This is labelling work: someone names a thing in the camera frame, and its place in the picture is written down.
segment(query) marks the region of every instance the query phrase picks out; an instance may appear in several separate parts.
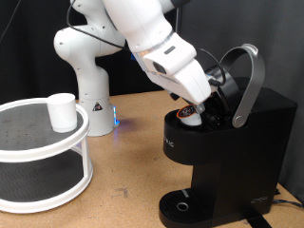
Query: perforated shelf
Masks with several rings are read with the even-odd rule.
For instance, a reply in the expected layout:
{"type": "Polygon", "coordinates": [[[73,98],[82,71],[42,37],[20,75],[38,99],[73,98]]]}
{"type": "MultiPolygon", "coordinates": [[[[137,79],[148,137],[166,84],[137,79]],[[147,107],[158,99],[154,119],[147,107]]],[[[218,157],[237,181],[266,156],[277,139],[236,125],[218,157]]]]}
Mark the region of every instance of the perforated shelf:
{"type": "Polygon", "coordinates": [[[83,125],[77,113],[77,128],[67,133],[52,130],[46,104],[16,106],[0,112],[0,150],[29,150],[66,139],[83,125]]]}
{"type": "Polygon", "coordinates": [[[93,175],[88,116],[76,109],[76,129],[57,133],[44,98],[0,105],[0,211],[45,211],[86,189],[93,175]]]}

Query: white cup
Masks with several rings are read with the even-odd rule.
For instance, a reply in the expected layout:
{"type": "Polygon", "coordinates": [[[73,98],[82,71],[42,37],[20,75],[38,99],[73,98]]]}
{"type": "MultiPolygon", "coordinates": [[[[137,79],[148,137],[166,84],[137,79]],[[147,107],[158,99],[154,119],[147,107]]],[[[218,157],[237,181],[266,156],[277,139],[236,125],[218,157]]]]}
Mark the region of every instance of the white cup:
{"type": "Polygon", "coordinates": [[[47,110],[54,131],[65,133],[77,127],[75,96],[58,93],[47,98],[47,110]]]}

